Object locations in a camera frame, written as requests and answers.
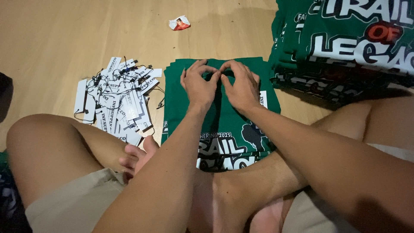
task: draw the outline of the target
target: thigh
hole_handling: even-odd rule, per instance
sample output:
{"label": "thigh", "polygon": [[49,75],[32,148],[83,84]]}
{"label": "thigh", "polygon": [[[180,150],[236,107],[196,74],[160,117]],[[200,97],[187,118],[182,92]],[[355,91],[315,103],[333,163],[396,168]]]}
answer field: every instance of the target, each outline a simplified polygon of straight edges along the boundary
{"label": "thigh", "polygon": [[366,102],[373,107],[363,141],[414,150],[414,97]]}
{"label": "thigh", "polygon": [[[109,154],[117,160],[124,156],[121,140],[93,126],[78,124],[67,117],[38,114],[22,118],[10,128],[10,167],[25,207],[74,179],[102,169],[96,158]],[[117,154],[104,151],[105,146],[112,146],[103,140],[105,134],[110,136],[108,141],[118,142]]]}

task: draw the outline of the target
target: wooden floor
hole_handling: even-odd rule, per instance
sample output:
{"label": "wooden floor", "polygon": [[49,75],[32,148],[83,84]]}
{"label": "wooden floor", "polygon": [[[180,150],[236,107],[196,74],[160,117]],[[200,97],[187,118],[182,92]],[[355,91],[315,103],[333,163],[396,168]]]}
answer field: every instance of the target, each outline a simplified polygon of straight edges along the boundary
{"label": "wooden floor", "polygon": [[[178,58],[262,56],[271,46],[275,0],[13,0],[0,1],[0,72],[14,94],[0,123],[0,151],[10,126],[27,115],[73,117],[77,82],[106,67],[112,56],[165,68]],[[174,32],[168,20],[186,15],[191,28]],[[164,87],[164,77],[160,78]],[[330,110],[277,90],[282,114],[309,124]],[[163,98],[150,94],[155,139],[161,139]]]}

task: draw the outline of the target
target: left hand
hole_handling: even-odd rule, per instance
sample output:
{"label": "left hand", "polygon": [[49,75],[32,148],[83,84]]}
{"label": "left hand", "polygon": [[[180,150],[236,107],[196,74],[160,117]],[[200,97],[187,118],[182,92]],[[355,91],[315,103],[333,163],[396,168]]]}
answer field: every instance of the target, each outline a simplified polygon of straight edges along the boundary
{"label": "left hand", "polygon": [[[190,106],[199,105],[208,110],[214,100],[217,81],[219,80],[221,73],[214,67],[206,66],[206,63],[206,59],[200,61],[197,60],[190,66],[190,68],[183,70],[180,83],[187,92]],[[214,73],[211,80],[208,82],[201,77],[206,71]]]}

